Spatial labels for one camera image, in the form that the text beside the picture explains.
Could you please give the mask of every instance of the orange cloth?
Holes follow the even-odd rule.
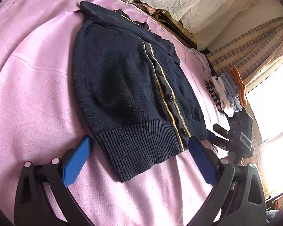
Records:
[[[233,81],[236,83],[239,91],[239,101],[242,107],[246,106],[248,104],[248,101],[245,96],[245,84],[243,83],[241,76],[236,68],[236,66],[233,66],[230,70],[228,70],[228,73],[232,77]]]

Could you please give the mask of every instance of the brown checkered curtain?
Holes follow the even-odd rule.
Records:
[[[283,17],[259,25],[207,55],[217,74],[234,65],[244,84],[283,56]]]

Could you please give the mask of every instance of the silver screw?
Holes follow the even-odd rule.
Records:
[[[221,164],[223,165],[227,165],[228,164],[228,160],[225,158],[220,159]]]
[[[54,165],[58,164],[59,162],[60,162],[60,159],[59,159],[59,158],[53,158],[53,159],[51,160],[51,163],[54,164]]]
[[[251,168],[256,168],[257,165],[256,165],[255,163],[251,162],[251,163],[250,163],[250,167],[251,167]]]
[[[24,167],[30,167],[30,165],[31,165],[31,162],[30,161],[27,161],[27,162],[25,162],[25,164],[24,164]]]

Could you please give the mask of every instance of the gray cloth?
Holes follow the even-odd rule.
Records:
[[[234,112],[239,112],[242,110],[242,106],[239,100],[238,87],[233,82],[234,84],[234,88],[233,88],[226,74],[228,75],[228,77],[230,77],[231,81],[233,82],[233,79],[227,72],[221,74],[221,79],[224,83],[225,90],[226,90],[226,98],[228,101],[233,103]]]

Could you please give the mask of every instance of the pink bedsheet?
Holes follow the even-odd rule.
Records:
[[[47,163],[76,146],[84,135],[91,135],[75,102],[71,80],[72,48],[83,23],[80,1],[3,0],[0,4],[0,208],[12,222],[24,162]],[[205,88],[204,59],[197,51],[189,51],[129,4],[86,1],[122,9],[132,20],[147,22],[153,33],[174,43],[207,128],[212,130],[214,123],[228,128]],[[188,151],[128,182],[117,182],[96,141],[69,188],[97,226],[186,225],[211,190]],[[64,218],[53,195],[49,197],[58,217]]]

